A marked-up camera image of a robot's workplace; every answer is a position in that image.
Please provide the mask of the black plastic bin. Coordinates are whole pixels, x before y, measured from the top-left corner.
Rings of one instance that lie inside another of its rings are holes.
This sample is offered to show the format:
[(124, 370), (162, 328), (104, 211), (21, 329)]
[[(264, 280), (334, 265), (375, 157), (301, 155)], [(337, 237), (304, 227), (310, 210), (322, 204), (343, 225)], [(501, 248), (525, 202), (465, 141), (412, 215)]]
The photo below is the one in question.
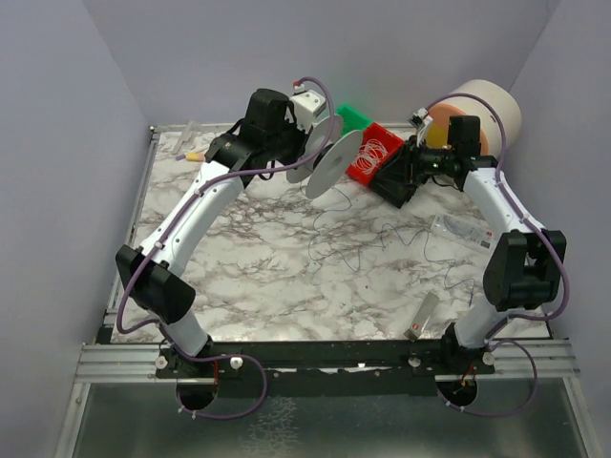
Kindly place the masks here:
[(374, 174), (369, 188), (396, 208), (401, 208), (414, 195), (417, 184), (411, 175), (411, 154), (402, 148)]

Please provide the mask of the grey plastic cable spool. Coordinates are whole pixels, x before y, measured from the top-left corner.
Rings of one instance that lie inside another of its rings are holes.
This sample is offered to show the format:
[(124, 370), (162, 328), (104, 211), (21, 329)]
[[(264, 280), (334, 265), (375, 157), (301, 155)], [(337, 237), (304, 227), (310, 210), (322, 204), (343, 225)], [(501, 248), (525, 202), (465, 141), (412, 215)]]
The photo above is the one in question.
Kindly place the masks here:
[(348, 166), (357, 157), (363, 140), (361, 130), (352, 130), (343, 134), (344, 120), (340, 115), (326, 116), (313, 125), (312, 132), (306, 142), (304, 155), (318, 150), (323, 144), (330, 121), (333, 120), (333, 130), (329, 143), (321, 154), (298, 168), (286, 172), (289, 183), (299, 183), (308, 179), (305, 196), (315, 199), (331, 188), (345, 173)]

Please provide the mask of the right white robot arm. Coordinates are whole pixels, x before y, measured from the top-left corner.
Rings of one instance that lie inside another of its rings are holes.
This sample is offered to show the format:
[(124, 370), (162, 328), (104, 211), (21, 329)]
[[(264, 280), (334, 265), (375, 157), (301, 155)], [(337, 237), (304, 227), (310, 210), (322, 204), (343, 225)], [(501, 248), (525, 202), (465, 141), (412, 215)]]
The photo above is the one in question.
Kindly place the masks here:
[(483, 274), (484, 298), (453, 327), (457, 344), (480, 348), (513, 319), (552, 320), (534, 311), (558, 294), (570, 294), (563, 265), (566, 237), (530, 216), (505, 179), (500, 156), (482, 155), (477, 116), (451, 116), (440, 148), (430, 147), (423, 135), (432, 119), (415, 114), (412, 120), (417, 130), (406, 142), (410, 176), (452, 179), (497, 237)]

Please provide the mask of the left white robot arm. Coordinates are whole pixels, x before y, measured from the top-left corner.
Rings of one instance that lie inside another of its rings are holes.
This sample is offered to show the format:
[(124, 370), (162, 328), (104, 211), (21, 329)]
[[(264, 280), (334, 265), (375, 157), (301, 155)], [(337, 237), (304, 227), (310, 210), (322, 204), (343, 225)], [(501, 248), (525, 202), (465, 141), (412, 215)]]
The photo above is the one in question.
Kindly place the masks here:
[(244, 117), (210, 142), (193, 183), (163, 223), (138, 247), (124, 245), (116, 253), (123, 298), (146, 311), (186, 354), (199, 355), (211, 339), (192, 310), (196, 292), (181, 276), (214, 220), (251, 181), (230, 174), (259, 175), (269, 163), (296, 162), (326, 104), (313, 91), (287, 96), (258, 89)]

